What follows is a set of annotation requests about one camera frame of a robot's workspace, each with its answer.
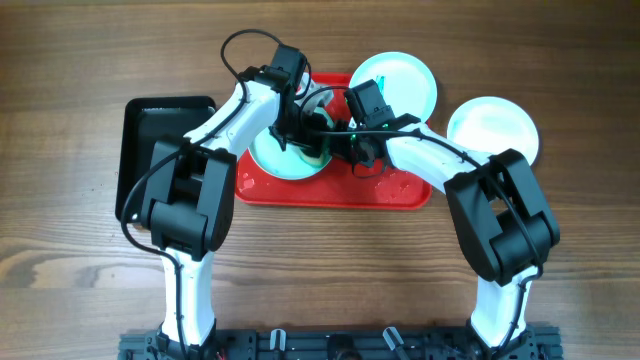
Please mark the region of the yellow green sponge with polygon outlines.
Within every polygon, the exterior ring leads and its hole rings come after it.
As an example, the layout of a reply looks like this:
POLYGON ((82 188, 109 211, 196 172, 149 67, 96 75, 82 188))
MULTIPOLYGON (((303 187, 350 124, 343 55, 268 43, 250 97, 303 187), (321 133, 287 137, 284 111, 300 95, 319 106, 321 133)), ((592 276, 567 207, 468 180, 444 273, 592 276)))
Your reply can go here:
MULTIPOLYGON (((303 119, 303 124, 309 128, 327 131, 333 128, 333 120, 324 110, 314 111, 312 115, 303 119)), ((323 167, 329 161, 329 140, 325 136, 311 134, 308 138, 309 145, 300 146, 300 157, 313 167, 323 167)))

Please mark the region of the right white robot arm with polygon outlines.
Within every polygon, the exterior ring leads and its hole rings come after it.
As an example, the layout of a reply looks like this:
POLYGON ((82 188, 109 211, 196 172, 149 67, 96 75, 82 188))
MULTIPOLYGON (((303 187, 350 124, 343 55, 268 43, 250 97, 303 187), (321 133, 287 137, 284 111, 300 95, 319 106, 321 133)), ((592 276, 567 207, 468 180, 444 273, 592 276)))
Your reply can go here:
POLYGON ((420 122, 327 135, 351 148, 363 144, 364 160, 383 158, 445 195, 460 250, 478 277, 474 335, 493 357, 514 347, 525 330, 531 286, 560 241, 558 222, 525 157, 514 149, 473 151, 420 122))

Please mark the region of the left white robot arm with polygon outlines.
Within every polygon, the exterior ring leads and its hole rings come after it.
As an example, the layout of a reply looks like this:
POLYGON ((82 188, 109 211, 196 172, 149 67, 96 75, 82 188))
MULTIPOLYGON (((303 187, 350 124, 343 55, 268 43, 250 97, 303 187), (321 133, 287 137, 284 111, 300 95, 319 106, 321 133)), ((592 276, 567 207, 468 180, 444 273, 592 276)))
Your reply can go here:
POLYGON ((139 219, 165 268, 167 313, 160 328, 167 349, 188 356, 210 346, 216 317, 212 261, 233 217, 239 157, 286 107, 309 99, 316 84, 275 66, 241 73, 227 102, 206 122, 154 146, 139 219))

